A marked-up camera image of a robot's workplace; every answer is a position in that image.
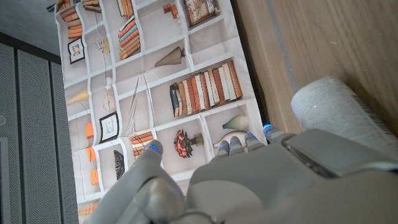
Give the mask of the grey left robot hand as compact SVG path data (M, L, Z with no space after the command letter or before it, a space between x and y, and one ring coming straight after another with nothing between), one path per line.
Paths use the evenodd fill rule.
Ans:
M341 136L266 125L223 141L182 192L153 140L90 223L396 223L397 160Z

